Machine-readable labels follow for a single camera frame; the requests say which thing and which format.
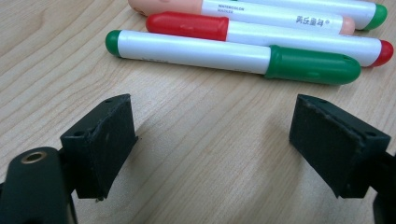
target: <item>wood grain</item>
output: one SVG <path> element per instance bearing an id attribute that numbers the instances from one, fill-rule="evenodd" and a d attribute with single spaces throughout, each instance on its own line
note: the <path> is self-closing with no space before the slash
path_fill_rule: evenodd
<path id="1" fill-rule="evenodd" d="M 395 44 L 387 21 L 356 35 Z M 98 103 L 130 93 L 139 141 L 108 199 L 80 200 L 80 223 L 374 223 L 369 190 L 336 199 L 289 144 L 298 93 L 333 102 L 396 136 L 396 61 L 333 87 L 113 57 L 106 34 L 146 31 L 127 1 L 0 2 L 0 180 L 12 158 L 60 148 Z M 394 154 L 394 139 L 389 153 Z"/>

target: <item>red marker cap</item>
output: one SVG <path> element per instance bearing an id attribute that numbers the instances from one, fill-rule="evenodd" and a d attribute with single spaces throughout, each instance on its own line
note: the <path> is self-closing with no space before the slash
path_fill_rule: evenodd
<path id="1" fill-rule="evenodd" d="M 228 22 L 227 17 L 203 17 L 166 11 L 148 16 L 146 28 L 156 34 L 225 41 Z"/>
<path id="2" fill-rule="evenodd" d="M 384 63 L 387 63 L 393 56 L 393 46 L 386 40 L 381 41 L 381 51 L 379 52 L 378 58 L 369 67 L 377 67 Z"/>

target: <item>green marker cap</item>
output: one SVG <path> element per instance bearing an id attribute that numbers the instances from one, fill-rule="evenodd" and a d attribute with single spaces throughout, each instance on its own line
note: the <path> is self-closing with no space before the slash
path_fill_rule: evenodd
<path id="1" fill-rule="evenodd" d="M 114 30 L 106 36 L 106 48 L 111 54 L 120 57 L 119 53 L 119 35 L 121 30 Z"/>
<path id="2" fill-rule="evenodd" d="M 269 78 L 343 85 L 359 77 L 359 63 L 342 54 L 271 46 Z"/>
<path id="3" fill-rule="evenodd" d="M 373 30 L 380 26 L 388 16 L 387 9 L 379 4 L 375 4 L 375 14 L 371 19 L 370 23 L 363 28 L 363 30 Z"/>

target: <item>marker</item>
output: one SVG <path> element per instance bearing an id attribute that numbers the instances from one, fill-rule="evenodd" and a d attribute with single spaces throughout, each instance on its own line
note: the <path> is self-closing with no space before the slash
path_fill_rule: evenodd
<path id="1" fill-rule="evenodd" d="M 328 34 L 352 35 L 355 22 L 337 14 L 224 0 L 128 0 L 139 13 L 176 11 L 206 16 L 225 16 L 231 21 L 283 26 Z"/>
<path id="2" fill-rule="evenodd" d="M 121 58 L 176 63 L 265 75 L 269 78 L 342 85 L 358 78 L 359 63 L 345 55 L 262 47 L 175 35 L 116 30 L 107 50 Z"/>
<path id="3" fill-rule="evenodd" d="M 385 40 L 230 21 L 226 17 L 163 12 L 148 16 L 146 27 L 151 33 L 164 35 L 340 53 L 354 58 L 363 67 L 382 65 L 393 55 L 393 46 Z"/>
<path id="4" fill-rule="evenodd" d="M 346 0 L 232 0 L 277 7 L 291 7 L 316 12 L 328 12 L 348 16 L 355 21 L 357 30 L 373 30 L 388 16 L 387 9 L 379 4 L 366 1 Z"/>

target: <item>black clamp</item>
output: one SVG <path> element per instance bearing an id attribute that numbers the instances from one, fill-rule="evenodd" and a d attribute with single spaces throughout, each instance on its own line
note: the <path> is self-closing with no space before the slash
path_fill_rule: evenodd
<path id="1" fill-rule="evenodd" d="M 396 223 L 396 158 L 390 137 L 325 100 L 298 95 L 290 142 L 335 196 L 363 198 L 371 186 L 375 223 Z"/>
<path id="2" fill-rule="evenodd" d="M 0 223 L 78 223 L 71 198 L 103 200 L 137 141 L 130 95 L 109 98 L 61 136 L 14 158 L 1 186 Z"/>

